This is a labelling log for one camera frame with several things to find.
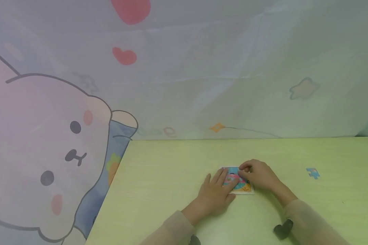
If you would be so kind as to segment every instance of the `table surface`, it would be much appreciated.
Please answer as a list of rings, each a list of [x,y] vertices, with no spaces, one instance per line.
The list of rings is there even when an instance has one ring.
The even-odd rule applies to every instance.
[[[86,245],[138,245],[196,197],[207,173],[252,158],[266,162],[350,243],[368,244],[368,137],[344,137],[131,141]],[[255,188],[196,234],[204,245],[292,244],[272,233],[281,215],[274,197]]]

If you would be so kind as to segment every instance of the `orange star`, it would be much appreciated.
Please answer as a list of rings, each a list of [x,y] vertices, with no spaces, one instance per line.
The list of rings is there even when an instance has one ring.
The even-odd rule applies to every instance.
[[[212,131],[214,131],[215,133],[218,133],[221,129],[225,128],[225,125],[222,125],[221,123],[217,123],[214,126],[212,126],[211,129]]]
[[[308,99],[311,95],[318,90],[320,85],[315,83],[311,78],[304,78],[298,85],[290,88],[290,99],[295,100],[297,98]]]

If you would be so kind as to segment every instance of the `hand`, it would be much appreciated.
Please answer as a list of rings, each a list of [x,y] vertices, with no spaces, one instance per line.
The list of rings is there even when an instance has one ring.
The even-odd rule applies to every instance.
[[[239,179],[223,186],[227,174],[227,168],[218,170],[212,180],[208,174],[200,187],[198,197],[182,210],[193,226],[210,214],[222,213],[235,199],[236,195],[229,193],[239,183]]]
[[[259,188],[270,191],[282,184],[271,168],[259,160],[246,161],[240,165],[239,169],[241,171],[238,174],[241,178],[248,180]]]
[[[297,196],[285,186],[264,162],[249,160],[240,165],[239,176],[248,180],[251,184],[271,191],[278,199],[282,207],[297,199]]]

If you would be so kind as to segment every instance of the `backdrop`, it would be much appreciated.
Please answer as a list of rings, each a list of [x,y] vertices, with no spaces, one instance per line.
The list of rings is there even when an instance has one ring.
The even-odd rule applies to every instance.
[[[357,134],[368,0],[0,0],[0,244],[83,245],[130,140]]]

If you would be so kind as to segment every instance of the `sleeve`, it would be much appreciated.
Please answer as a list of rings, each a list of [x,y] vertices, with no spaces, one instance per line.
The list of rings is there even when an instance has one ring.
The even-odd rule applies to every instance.
[[[184,214],[176,211],[140,245],[188,245],[194,230]]]
[[[285,214],[293,222],[292,234],[302,245],[349,245],[316,211],[299,199],[285,207]]]

